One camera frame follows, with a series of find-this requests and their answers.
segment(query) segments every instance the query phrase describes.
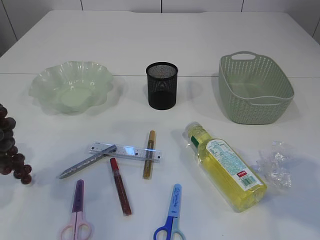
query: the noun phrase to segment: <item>yellow liquid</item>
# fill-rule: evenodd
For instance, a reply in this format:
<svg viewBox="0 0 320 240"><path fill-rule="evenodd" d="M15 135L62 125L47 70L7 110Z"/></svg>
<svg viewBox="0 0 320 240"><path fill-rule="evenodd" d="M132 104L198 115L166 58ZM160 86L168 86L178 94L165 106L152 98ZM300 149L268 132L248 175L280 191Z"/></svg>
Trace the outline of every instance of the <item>yellow liquid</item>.
<svg viewBox="0 0 320 240"><path fill-rule="evenodd" d="M219 161L206 149L209 141L219 138L212 138L201 125L191 127L188 130L188 137L190 139L194 137L193 143L195 143L195 140L198 142L198 146L197 144L195 146L197 147L199 163L235 211L242 212L258 203L264 197L267 190L266 184L239 155L237 156L261 182L261 185L255 185L246 191L243 190Z"/></svg>

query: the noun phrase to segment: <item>black mesh pencil holder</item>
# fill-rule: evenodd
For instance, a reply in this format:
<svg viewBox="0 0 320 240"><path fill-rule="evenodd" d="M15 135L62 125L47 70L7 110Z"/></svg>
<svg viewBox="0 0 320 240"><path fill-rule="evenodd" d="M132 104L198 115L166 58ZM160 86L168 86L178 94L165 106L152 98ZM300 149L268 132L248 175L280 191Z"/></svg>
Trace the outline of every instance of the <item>black mesh pencil holder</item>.
<svg viewBox="0 0 320 240"><path fill-rule="evenodd" d="M169 62L155 62L146 68L149 105L167 110L176 104L178 68Z"/></svg>

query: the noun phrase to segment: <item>wavy-edged bowl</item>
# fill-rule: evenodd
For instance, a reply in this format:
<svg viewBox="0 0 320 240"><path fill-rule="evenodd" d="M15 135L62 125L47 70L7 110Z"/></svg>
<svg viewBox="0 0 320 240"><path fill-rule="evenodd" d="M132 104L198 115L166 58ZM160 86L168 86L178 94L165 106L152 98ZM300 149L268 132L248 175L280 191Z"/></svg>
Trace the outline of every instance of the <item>wavy-edged bowl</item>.
<svg viewBox="0 0 320 240"><path fill-rule="evenodd" d="M29 95L61 113L84 112L107 100L113 76L91 61L67 61L41 72L32 82Z"/></svg>

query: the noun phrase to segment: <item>nutrition label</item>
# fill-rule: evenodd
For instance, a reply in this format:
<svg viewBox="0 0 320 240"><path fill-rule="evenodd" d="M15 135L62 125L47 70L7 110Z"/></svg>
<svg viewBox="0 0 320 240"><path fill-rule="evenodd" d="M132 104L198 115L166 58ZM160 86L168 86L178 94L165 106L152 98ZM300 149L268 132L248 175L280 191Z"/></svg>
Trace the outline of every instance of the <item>nutrition label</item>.
<svg viewBox="0 0 320 240"><path fill-rule="evenodd" d="M248 190L255 185L262 185L259 179L244 164L229 145L221 140L214 139L208 142L206 149L214 156L221 166L244 190Z"/></svg>

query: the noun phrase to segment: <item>pen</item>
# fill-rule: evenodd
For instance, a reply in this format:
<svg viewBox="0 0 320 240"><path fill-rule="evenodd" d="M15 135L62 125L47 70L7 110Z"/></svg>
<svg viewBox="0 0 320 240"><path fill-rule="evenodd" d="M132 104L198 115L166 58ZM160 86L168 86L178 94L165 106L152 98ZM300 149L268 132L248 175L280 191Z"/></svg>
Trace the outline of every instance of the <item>pen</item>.
<svg viewBox="0 0 320 240"><path fill-rule="evenodd" d="M65 179L67 177L70 177L71 175L79 172L80 170L94 164L95 162L99 161L100 159L104 158L106 155L108 155L108 153L111 153L113 151L117 150L117 146L116 145L112 145L108 148L106 148L105 150L103 150L102 152L99 152L91 157L88 157L87 159L83 160L82 162L77 163L76 165L68 168L67 170L63 171L63 173L61 173L58 178L59 179Z"/></svg>
<svg viewBox="0 0 320 240"><path fill-rule="evenodd" d="M129 216L129 215L132 214L132 212L131 212L129 201L128 201L128 198L127 198L125 186L124 186L124 183L122 182L122 178L121 178L121 175L120 175L120 172L119 172L117 161L113 157L113 158L110 159L110 163L111 163L111 168L112 168L112 172L113 172L113 178L114 178L116 190L118 192L118 196L119 196L119 200L120 200L120 204L121 204L123 215Z"/></svg>
<svg viewBox="0 0 320 240"><path fill-rule="evenodd" d="M149 140L147 144L147 149L155 149L155 142L156 142L156 132L151 130L149 133ZM153 151L148 151L146 152L146 157L147 158L152 158ZM143 175L142 177L144 179L150 179L151 177L151 171L152 171L152 160L146 159L144 161L144 168L143 168Z"/></svg>

